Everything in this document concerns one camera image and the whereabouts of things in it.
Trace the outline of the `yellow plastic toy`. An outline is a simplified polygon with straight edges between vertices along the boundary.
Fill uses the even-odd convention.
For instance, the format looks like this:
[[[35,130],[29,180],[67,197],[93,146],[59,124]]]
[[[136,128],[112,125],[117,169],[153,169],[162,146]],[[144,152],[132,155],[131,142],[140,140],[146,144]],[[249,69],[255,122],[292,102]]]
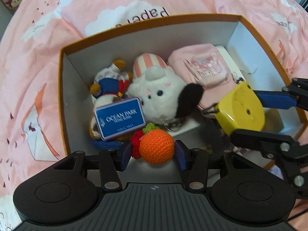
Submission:
[[[240,82],[214,109],[215,118],[227,135],[237,129],[261,131],[264,128],[262,103],[247,81]]]

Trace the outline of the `orange crochet fruit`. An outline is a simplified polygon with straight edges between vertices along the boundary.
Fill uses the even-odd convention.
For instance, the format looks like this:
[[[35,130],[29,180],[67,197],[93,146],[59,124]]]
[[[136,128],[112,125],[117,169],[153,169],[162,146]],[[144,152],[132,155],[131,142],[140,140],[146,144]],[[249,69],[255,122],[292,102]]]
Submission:
[[[131,156],[143,159],[152,165],[168,162],[174,155],[174,141],[170,134],[153,123],[148,123],[142,130],[131,137]]]

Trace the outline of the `blue ocean park tag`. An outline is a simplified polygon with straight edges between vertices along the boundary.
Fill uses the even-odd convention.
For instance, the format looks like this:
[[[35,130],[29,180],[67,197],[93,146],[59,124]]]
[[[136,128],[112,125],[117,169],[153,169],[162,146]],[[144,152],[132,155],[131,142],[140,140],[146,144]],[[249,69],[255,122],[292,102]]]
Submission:
[[[117,138],[146,125],[139,98],[122,99],[107,94],[95,100],[94,125],[104,141]]]

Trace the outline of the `white dog plush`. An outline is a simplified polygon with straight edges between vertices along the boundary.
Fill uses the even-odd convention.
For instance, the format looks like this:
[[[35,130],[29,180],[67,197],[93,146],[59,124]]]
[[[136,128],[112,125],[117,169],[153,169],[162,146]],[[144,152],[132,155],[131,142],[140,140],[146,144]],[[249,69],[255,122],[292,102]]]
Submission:
[[[146,122],[167,125],[195,111],[202,85],[187,84],[158,55],[144,53],[133,64],[133,81],[126,94],[137,97]]]

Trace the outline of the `orange cardboard box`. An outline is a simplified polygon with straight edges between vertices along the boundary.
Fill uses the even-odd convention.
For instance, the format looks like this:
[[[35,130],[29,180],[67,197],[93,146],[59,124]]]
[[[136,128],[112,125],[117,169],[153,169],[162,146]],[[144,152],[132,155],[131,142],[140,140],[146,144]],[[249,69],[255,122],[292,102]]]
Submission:
[[[87,134],[93,76],[115,59],[131,67],[143,53],[167,59],[187,45],[222,45],[238,65],[253,67],[245,79],[256,90],[280,90],[291,83],[273,50],[243,16],[191,14],[126,24],[63,47],[59,54],[59,116],[64,150],[94,152]]]

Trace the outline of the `pink fabric pouch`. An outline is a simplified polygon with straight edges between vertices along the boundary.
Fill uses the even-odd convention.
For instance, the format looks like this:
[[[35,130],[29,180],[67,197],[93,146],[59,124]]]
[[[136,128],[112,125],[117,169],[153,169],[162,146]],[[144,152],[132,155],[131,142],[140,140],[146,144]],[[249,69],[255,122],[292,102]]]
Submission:
[[[236,82],[218,49],[212,44],[197,44],[176,49],[167,62],[187,84],[202,85],[199,108],[204,110],[232,91]]]

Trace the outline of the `sailor duck plush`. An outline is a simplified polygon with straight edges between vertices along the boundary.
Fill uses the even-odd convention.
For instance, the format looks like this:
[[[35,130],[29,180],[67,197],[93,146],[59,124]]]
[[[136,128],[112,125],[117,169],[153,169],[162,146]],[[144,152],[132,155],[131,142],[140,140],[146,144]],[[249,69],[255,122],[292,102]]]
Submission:
[[[126,63],[123,60],[117,59],[109,67],[102,69],[95,75],[93,84],[89,89],[94,108],[123,99],[123,95],[133,79],[132,73],[124,71],[125,66]],[[125,134],[113,140],[102,140],[94,114],[91,114],[89,135],[93,139],[93,145],[97,150],[119,149],[131,137],[131,134]]]

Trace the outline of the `black gift box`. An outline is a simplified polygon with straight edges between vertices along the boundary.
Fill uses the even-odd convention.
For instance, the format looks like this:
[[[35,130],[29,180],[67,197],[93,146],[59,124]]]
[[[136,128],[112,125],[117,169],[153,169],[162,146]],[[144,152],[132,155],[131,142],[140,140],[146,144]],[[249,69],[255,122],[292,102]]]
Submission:
[[[218,126],[216,120],[206,119],[200,126],[174,138],[181,140],[189,149],[203,149],[216,159],[224,150],[233,151],[230,137]]]

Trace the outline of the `brown small box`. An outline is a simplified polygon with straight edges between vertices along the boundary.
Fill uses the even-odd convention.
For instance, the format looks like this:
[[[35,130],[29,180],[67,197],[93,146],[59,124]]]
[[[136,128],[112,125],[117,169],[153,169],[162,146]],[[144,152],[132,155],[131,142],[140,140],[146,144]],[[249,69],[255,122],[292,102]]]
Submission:
[[[266,109],[265,110],[265,125],[263,128],[264,132],[278,134],[283,130],[284,124],[281,116],[277,109]]]

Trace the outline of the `white small box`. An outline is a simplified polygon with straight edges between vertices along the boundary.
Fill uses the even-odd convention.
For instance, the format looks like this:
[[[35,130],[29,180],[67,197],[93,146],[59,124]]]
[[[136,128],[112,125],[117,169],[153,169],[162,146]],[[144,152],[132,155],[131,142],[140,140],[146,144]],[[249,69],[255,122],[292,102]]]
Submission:
[[[238,80],[244,80],[245,78],[244,78],[242,72],[240,71],[240,69],[238,68],[237,64],[232,59],[232,57],[229,55],[227,50],[222,45],[216,46],[216,49],[219,51],[219,53],[223,57],[224,61],[226,62],[228,68],[230,69],[231,74],[233,76],[233,80],[235,82],[238,81]]]

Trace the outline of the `pink patterned bed quilt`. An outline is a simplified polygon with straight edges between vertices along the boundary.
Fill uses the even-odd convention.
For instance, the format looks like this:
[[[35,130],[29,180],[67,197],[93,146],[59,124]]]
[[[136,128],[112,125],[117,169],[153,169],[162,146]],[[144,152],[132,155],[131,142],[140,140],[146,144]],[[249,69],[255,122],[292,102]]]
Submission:
[[[307,76],[307,12],[295,0],[23,0],[1,40],[1,230],[20,224],[16,187],[66,155],[59,53],[98,32],[179,14],[242,15],[291,77]]]

